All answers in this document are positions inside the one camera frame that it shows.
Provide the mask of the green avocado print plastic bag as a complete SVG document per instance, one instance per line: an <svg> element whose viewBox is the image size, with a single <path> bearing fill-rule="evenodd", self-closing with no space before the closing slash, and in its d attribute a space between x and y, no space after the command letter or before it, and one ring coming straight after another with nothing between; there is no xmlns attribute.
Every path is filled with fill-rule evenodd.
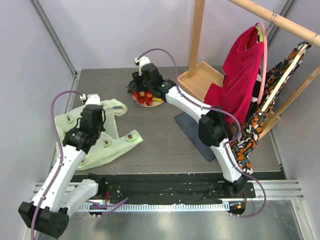
<svg viewBox="0 0 320 240"><path fill-rule="evenodd" d="M78 171L108 164L143 142L143 138L136 130L132 130L122 137L119 136L115 117L121 117L128 111L124 103L113 98L103 100L100 104L106 113L106 121L103 125L105 131L101 133L96 144L90 148L88 154L82 159L77 168ZM77 118L80 117L83 108L83 106L80 106L54 117L61 141L64 139L65 133L76 126Z"/></svg>

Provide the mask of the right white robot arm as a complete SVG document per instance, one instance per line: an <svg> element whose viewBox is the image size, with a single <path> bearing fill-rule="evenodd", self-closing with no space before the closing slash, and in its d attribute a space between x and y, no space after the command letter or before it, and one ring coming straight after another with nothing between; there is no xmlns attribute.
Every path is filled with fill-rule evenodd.
<svg viewBox="0 0 320 240"><path fill-rule="evenodd" d="M138 66L138 71L132 73L136 89L151 92L193 118L198 124L199 140L212 150L222 169L226 193L233 198L242 194L247 178L231 150L223 111L219 108L212 110L209 105L180 90L172 80L164 80L158 68L148 58L135 60L134 63Z"/></svg>

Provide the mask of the dark blue grape bunch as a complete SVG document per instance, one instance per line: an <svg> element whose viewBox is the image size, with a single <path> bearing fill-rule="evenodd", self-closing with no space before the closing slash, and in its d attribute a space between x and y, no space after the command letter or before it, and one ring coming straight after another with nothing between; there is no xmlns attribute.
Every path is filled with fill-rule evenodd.
<svg viewBox="0 0 320 240"><path fill-rule="evenodd" d="M133 93L137 91L137 86L134 80L131 80L129 84L126 86L128 93Z"/></svg>

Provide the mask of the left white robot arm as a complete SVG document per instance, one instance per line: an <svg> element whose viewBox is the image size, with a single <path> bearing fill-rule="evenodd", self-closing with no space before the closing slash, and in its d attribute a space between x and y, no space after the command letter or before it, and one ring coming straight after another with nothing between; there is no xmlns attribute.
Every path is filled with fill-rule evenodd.
<svg viewBox="0 0 320 240"><path fill-rule="evenodd" d="M58 160L41 189L30 202L23 201L18 208L28 228L57 239L84 202L106 195L106 179L97 174L86 175L77 187L65 193L81 161L105 131L105 119L101 105L88 104L83 108L75 127L65 134Z"/></svg>

